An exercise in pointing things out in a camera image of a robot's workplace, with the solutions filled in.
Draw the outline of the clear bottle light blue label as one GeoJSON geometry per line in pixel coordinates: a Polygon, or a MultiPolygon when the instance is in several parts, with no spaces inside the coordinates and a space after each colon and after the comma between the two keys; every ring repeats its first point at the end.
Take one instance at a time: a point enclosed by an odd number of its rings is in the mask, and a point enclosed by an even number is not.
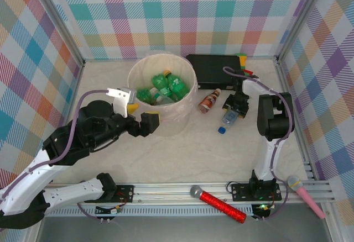
{"type": "Polygon", "coordinates": [[[221,120],[221,125],[218,128],[220,134],[224,134],[235,123],[239,113],[229,108],[221,120]]]}

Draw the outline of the brown Nescafe coffee bottle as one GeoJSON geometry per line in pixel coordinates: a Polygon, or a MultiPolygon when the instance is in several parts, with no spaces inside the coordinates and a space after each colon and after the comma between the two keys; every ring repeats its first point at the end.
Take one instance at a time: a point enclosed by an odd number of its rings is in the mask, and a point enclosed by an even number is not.
{"type": "Polygon", "coordinates": [[[201,112],[202,114],[206,114],[214,106],[220,94],[221,90],[217,88],[208,96],[206,96],[197,107],[199,112],[201,112]]]}

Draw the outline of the black hard case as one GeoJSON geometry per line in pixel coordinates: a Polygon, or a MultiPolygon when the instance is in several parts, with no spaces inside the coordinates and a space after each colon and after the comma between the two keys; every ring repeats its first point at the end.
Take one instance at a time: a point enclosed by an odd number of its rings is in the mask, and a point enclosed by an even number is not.
{"type": "Polygon", "coordinates": [[[241,71],[240,59],[236,55],[189,54],[186,59],[191,63],[200,90],[233,90],[232,76],[225,73],[225,66],[236,72],[241,71]]]}

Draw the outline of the red glitter microphone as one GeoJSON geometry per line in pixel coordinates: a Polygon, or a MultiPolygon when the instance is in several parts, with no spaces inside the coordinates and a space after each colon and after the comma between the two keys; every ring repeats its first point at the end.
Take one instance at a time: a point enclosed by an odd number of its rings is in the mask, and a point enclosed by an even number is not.
{"type": "Polygon", "coordinates": [[[191,197],[199,199],[205,202],[206,204],[214,207],[218,211],[224,213],[225,215],[229,216],[230,218],[234,219],[235,221],[241,224],[243,224],[246,220],[247,215],[245,213],[209,194],[198,185],[193,185],[191,187],[190,195],[191,197]]]}

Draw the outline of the pink microphone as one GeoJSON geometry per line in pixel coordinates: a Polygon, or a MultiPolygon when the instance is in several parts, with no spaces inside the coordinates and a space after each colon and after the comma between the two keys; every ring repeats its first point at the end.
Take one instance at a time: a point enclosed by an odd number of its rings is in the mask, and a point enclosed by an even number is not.
{"type": "Polygon", "coordinates": [[[324,219],[325,214],[322,209],[315,203],[311,195],[307,192],[301,179],[297,176],[290,176],[287,180],[288,186],[295,191],[303,201],[312,209],[312,211],[320,218],[324,219]]]}

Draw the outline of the aluminium table side rail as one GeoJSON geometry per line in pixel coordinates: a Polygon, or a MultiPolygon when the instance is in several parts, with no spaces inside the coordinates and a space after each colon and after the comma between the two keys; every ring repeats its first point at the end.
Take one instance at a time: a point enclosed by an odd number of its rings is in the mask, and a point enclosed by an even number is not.
{"type": "Polygon", "coordinates": [[[298,79],[290,83],[294,76],[289,73],[286,62],[277,60],[276,63],[282,88],[293,94],[295,137],[304,165],[311,167],[308,175],[310,185],[320,192],[320,199],[334,201],[333,183],[324,181],[327,164],[320,166],[319,161],[331,155],[332,146],[325,139],[335,127],[335,114],[326,111],[338,99],[339,88],[327,65],[315,66],[315,77],[304,88],[309,93],[309,99],[306,100],[302,93],[297,94],[298,82],[307,80],[306,72],[311,71],[312,67],[307,65],[298,79]]]}

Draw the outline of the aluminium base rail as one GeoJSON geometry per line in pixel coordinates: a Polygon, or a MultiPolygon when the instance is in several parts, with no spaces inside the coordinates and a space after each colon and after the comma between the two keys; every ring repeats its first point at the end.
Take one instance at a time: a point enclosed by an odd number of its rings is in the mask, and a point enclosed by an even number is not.
{"type": "MultiPolygon", "coordinates": [[[[334,193],[327,181],[304,181],[304,187],[316,203],[335,201],[334,193]]],[[[191,197],[190,188],[195,182],[184,183],[133,183],[133,205],[192,205],[201,201],[191,197]]],[[[226,191],[225,182],[202,182],[198,185],[209,194],[229,204],[266,204],[266,201],[233,201],[226,191]]]]}

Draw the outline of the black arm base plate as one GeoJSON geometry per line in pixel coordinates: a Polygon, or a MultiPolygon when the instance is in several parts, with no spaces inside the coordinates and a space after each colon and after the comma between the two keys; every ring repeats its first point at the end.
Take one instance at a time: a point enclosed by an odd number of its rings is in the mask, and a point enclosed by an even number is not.
{"type": "Polygon", "coordinates": [[[99,198],[96,200],[86,200],[84,203],[115,203],[126,204],[133,202],[134,185],[117,185],[117,189],[111,198],[99,198]]]}
{"type": "Polygon", "coordinates": [[[251,188],[249,183],[231,185],[232,200],[235,201],[281,201],[282,194],[277,183],[251,188]]]}

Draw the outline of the aluminium frame post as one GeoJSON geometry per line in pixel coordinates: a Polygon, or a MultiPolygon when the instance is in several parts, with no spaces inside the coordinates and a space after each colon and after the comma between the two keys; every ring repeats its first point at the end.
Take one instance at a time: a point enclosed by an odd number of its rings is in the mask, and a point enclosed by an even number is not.
{"type": "Polygon", "coordinates": [[[305,0],[303,5],[301,6],[293,27],[288,33],[288,36],[285,38],[282,48],[279,50],[279,53],[275,56],[279,64],[284,60],[287,53],[291,50],[291,47],[296,40],[296,37],[299,35],[303,25],[305,24],[309,15],[314,9],[317,1],[318,0],[305,0]]]}
{"type": "Polygon", "coordinates": [[[78,62],[81,67],[84,67],[85,61],[82,57],[79,48],[76,46],[74,39],[72,38],[68,28],[66,27],[62,17],[60,16],[59,11],[57,10],[55,4],[52,0],[41,0],[45,9],[48,12],[48,16],[52,20],[54,26],[58,29],[60,35],[63,38],[63,41],[67,45],[74,59],[78,62]]]}

